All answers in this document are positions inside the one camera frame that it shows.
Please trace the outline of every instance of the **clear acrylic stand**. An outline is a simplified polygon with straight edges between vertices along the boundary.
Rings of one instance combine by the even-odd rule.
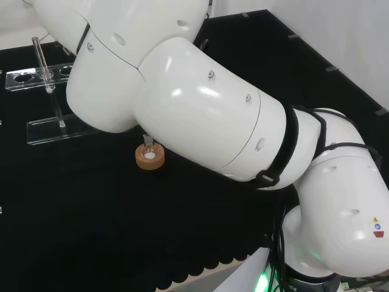
[[[55,117],[28,122],[27,143],[30,145],[38,145],[97,133],[97,130],[87,126],[76,115],[62,115],[61,108],[55,94],[55,80],[53,79],[53,72],[47,67],[39,38],[32,38],[32,43],[41,68],[40,77],[43,80],[47,94],[50,97]]]

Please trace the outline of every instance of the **black strap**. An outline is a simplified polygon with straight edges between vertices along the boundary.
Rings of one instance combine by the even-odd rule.
[[[298,120],[293,107],[288,107],[286,113],[286,129],[281,147],[273,163],[267,170],[262,170],[250,182],[257,189],[272,187],[280,181],[280,175],[291,160],[298,139]]]
[[[313,109],[313,111],[315,113],[333,114],[334,116],[341,117],[342,119],[345,119],[347,122],[351,123],[355,127],[355,129],[358,130],[357,124],[352,119],[350,119],[349,117],[344,116],[343,114],[335,113],[334,111],[328,111],[326,109],[317,109],[317,108]]]
[[[81,46],[82,46],[82,44],[84,43],[84,40],[85,40],[86,35],[88,34],[90,28],[91,28],[91,26],[89,25],[89,23],[87,23],[87,24],[86,24],[86,27],[85,27],[85,30],[84,30],[84,33],[83,33],[83,36],[81,37],[81,40],[80,40],[80,42],[78,43],[77,53],[80,51]]]
[[[295,106],[295,109],[299,111],[304,111],[307,114],[310,114],[312,117],[317,119],[320,122],[321,128],[320,128],[320,136],[318,137],[317,140],[317,145],[316,145],[316,151],[314,154],[313,159],[318,157],[320,154],[323,153],[324,148],[326,147],[326,138],[327,138],[327,123],[326,120],[320,117],[318,114],[314,112],[312,109],[307,109],[303,106]]]
[[[376,166],[377,166],[378,170],[381,169],[382,156],[373,147],[367,146],[365,144],[346,142],[346,143],[337,143],[337,144],[332,144],[330,146],[327,146],[327,147],[324,148],[324,151],[333,150],[333,149],[336,149],[336,148],[339,148],[339,147],[359,147],[359,148],[364,148],[364,149],[369,150],[370,155],[374,159],[374,162],[376,163]]]

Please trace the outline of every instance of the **small glass vial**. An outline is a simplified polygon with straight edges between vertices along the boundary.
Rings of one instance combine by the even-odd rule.
[[[143,135],[143,138],[145,142],[135,151],[136,163],[141,169],[158,169],[165,162],[165,150],[154,142],[153,137],[146,134]]]
[[[158,146],[156,143],[154,143],[153,137],[149,136],[148,134],[143,135],[143,138],[145,138],[145,143],[140,149],[140,154],[145,159],[154,159],[158,155]]]

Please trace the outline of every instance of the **metal bracket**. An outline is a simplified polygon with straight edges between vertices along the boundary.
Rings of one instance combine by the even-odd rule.
[[[338,71],[339,70],[339,68],[338,67],[329,67],[329,68],[326,68],[326,71],[327,72],[332,72],[332,71]]]
[[[377,116],[382,116],[383,114],[389,113],[387,108],[381,108],[379,111],[376,111]]]
[[[291,38],[299,38],[300,36],[299,35],[296,35],[296,34],[294,34],[294,35],[288,35],[287,36],[289,39],[291,39]]]

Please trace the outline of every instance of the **test tube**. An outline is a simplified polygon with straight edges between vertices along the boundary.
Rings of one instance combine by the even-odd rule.
[[[44,87],[46,88],[47,93],[50,95],[50,101],[52,104],[52,108],[54,113],[58,119],[58,123],[60,124],[60,128],[65,128],[65,122],[63,120],[62,112],[60,105],[58,104],[57,96],[55,95],[55,84],[53,82],[52,76],[50,74],[49,68],[47,68],[46,59],[44,58],[41,43],[39,38],[36,36],[32,38],[32,43],[34,45],[36,57],[38,58],[39,66],[42,70],[42,79],[44,81]]]

